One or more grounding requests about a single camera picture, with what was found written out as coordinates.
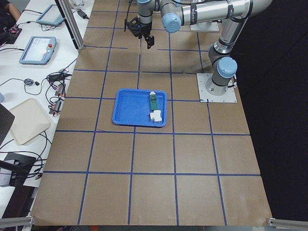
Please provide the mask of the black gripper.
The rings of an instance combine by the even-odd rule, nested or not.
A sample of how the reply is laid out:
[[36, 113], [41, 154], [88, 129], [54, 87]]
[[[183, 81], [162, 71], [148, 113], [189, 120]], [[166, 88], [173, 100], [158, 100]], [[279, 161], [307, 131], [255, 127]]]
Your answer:
[[142, 23], [138, 16], [134, 17], [131, 21], [125, 19], [125, 30], [128, 29], [135, 37], [141, 39], [145, 38], [147, 49], [154, 45], [154, 36], [151, 35], [152, 22]]

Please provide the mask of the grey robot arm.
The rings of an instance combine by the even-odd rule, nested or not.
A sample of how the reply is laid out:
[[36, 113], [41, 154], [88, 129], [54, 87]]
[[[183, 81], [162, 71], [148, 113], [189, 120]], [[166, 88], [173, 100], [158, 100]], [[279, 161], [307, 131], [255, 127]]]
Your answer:
[[230, 56], [235, 42], [247, 19], [271, 5], [270, 0], [139, 0], [138, 15], [131, 21], [124, 21], [124, 29], [135, 37], [144, 38], [147, 47], [154, 45], [151, 35], [152, 15], [160, 12], [162, 25], [168, 33], [175, 33], [182, 26], [194, 26], [207, 22], [222, 22], [222, 32], [209, 48], [208, 67], [199, 67], [196, 72], [211, 70], [219, 59]]

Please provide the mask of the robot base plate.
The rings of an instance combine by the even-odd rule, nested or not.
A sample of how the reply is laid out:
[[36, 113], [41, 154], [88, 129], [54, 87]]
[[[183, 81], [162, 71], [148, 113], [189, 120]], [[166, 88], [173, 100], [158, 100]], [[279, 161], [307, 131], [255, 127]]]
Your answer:
[[220, 87], [212, 82], [211, 73], [197, 73], [200, 102], [237, 103], [235, 88], [230, 80], [228, 85]]

